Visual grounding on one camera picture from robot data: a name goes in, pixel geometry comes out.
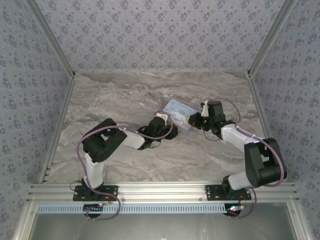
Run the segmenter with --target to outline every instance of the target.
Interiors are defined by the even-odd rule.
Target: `black cable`
[[[216,139],[216,140],[213,140],[213,139],[209,139],[209,138],[207,138],[207,136],[206,136],[206,133],[205,133],[206,131],[205,130],[203,130],[203,135],[204,135],[204,137],[206,138],[206,139],[208,139],[209,141],[212,141],[212,142],[216,142],[216,141],[219,141],[220,140],[220,138],[218,138],[218,139]]]
[[[161,144],[161,141],[159,142],[159,144],[158,144],[157,146],[149,147],[149,149],[155,149],[155,148],[159,147],[159,146],[160,146],[160,144]]]
[[[72,189],[72,188],[71,188],[71,185],[72,185],[73,183],[81,183],[81,181],[73,181],[72,183],[70,183],[69,188],[70,188],[72,191],[75,191],[76,189]]]

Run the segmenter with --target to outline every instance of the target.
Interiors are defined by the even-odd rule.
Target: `wall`
[[[288,180],[320,239],[320,2],[298,1],[255,76]]]
[[[74,71],[247,70],[282,0],[37,0]]]
[[[0,1],[0,239],[39,179],[68,77],[23,0]]]

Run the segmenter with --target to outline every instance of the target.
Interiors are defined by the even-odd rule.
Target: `gray marble tabletop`
[[[238,106],[240,126],[257,136],[263,130],[244,72],[112,72],[76,74],[75,85],[47,180],[70,183],[83,177],[76,144],[106,118],[138,129],[154,112],[176,99],[200,111],[200,103],[216,97],[229,98]],[[227,120],[236,111],[222,102]],[[207,137],[217,139],[211,133]],[[120,146],[104,162],[104,181],[221,181],[245,169],[244,154],[225,141],[209,141],[192,128],[188,136],[163,140],[143,151]]]

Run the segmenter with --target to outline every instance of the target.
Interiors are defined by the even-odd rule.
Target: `enclosure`
[[[316,0],[0,6],[1,239],[320,238]],[[120,215],[87,221],[82,207],[92,202],[73,201],[72,191],[84,177],[75,148],[85,133],[107,118],[137,130],[171,99],[201,112],[217,97],[239,108],[241,128],[277,140],[287,168],[281,186],[256,188],[251,216],[228,220],[225,204],[235,201],[212,202],[205,191],[242,172],[244,153],[191,128],[152,149],[120,146],[103,170],[104,184],[118,186]],[[222,105],[236,121],[235,108]]]

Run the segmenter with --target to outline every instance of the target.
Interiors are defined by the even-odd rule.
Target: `blue floral wallpaper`
[[[37,0],[74,71],[247,70],[283,0]]]
[[[69,79],[23,0],[0,1],[0,239],[38,181]]]
[[[320,2],[298,1],[255,78],[288,180],[320,239]]]

